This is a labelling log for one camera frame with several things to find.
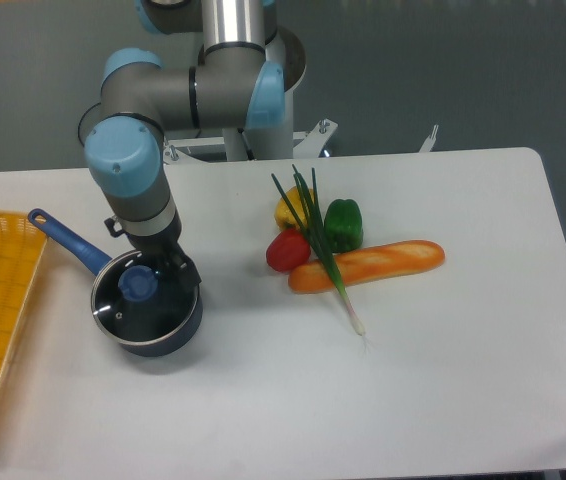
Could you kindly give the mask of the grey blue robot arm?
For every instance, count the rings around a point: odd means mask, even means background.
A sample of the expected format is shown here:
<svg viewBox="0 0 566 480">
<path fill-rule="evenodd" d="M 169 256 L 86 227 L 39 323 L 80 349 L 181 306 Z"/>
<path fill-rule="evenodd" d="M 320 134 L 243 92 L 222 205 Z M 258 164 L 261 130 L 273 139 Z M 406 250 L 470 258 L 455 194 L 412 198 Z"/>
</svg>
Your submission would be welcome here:
<svg viewBox="0 0 566 480">
<path fill-rule="evenodd" d="M 256 130 L 285 118 L 284 70 L 266 58 L 276 33 L 272 1 L 138 1 L 142 22 L 161 34 L 201 31 L 202 62 L 166 69 L 154 53 L 126 48 L 107 60 L 101 121 L 87 136 L 90 173 L 130 243 L 157 255 L 181 286 L 200 282 L 178 244 L 181 223 L 163 168 L 168 131 Z"/>
</svg>

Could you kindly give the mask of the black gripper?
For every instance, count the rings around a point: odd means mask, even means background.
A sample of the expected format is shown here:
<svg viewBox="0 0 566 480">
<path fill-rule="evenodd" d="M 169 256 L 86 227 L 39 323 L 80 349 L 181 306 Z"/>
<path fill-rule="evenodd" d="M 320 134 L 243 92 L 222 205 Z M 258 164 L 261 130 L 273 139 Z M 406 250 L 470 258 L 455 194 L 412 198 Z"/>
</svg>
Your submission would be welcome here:
<svg viewBox="0 0 566 480">
<path fill-rule="evenodd" d="M 120 237 L 125 234 L 119 219 L 111 216 L 104 220 L 109 235 Z M 180 290 L 194 290 L 201 283 L 201 277 L 193 260 L 180 248 L 179 224 L 150 236 L 128 233 L 130 243 L 142 252 L 156 257 L 156 276 L 160 286 L 176 287 Z"/>
</svg>

